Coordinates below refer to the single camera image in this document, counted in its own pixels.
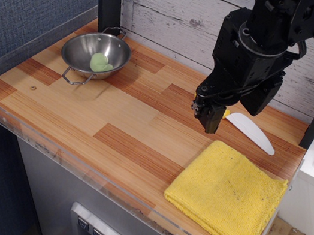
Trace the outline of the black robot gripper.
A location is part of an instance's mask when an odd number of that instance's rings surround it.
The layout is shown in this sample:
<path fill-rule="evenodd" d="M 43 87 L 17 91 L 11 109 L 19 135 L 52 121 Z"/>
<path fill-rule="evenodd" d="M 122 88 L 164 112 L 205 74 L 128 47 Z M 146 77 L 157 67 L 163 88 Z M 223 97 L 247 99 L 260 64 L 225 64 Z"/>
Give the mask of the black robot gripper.
<path fill-rule="evenodd" d="M 204 131 L 214 134 L 224 116 L 226 106 L 241 102 L 252 115 L 258 115 L 280 89 L 284 69 L 289 65 L 285 52 L 272 55 L 254 51 L 253 42 L 244 34 L 252 12 L 247 8 L 225 16 L 213 49 L 214 69 L 198 86 L 196 94 L 203 107 L 199 121 Z"/>

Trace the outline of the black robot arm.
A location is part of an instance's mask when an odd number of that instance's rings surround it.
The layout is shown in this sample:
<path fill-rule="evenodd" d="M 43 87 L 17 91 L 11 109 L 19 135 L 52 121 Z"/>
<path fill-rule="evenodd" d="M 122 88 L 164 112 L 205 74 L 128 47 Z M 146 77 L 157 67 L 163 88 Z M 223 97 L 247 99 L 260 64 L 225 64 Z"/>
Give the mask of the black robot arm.
<path fill-rule="evenodd" d="M 213 49 L 214 69 L 192 102 L 195 118 L 214 134 L 228 106 L 258 115 L 282 86 L 285 68 L 314 38 L 314 0 L 255 0 L 224 18 Z"/>

